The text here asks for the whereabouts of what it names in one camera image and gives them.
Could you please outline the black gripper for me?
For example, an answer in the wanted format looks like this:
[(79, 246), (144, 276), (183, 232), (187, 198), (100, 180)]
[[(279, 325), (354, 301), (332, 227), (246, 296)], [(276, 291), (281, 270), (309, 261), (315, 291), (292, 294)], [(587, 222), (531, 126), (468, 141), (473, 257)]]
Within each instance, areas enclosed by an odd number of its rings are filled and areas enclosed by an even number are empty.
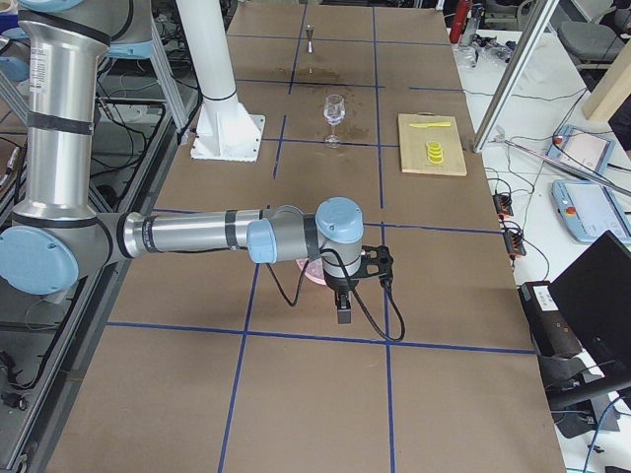
[(324, 280), (327, 287), (334, 291), (337, 323), (349, 324), (352, 320), (352, 309), (348, 293), (357, 287), (359, 280), (353, 277), (335, 277), (328, 273), (324, 274)]

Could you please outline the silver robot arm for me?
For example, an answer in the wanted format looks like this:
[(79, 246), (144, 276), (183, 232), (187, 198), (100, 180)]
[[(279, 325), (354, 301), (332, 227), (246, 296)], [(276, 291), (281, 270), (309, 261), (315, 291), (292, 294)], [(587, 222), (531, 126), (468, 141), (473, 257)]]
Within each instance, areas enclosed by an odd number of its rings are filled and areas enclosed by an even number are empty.
[(315, 213), (293, 206), (184, 216), (99, 213), (88, 202), (99, 61), (113, 46), (151, 53), (147, 1), (24, 1), (31, 44), (26, 194), (1, 235), (1, 275), (48, 296), (110, 263), (154, 253), (248, 252), (256, 263), (320, 260), (340, 322), (365, 266), (363, 215), (344, 197)]

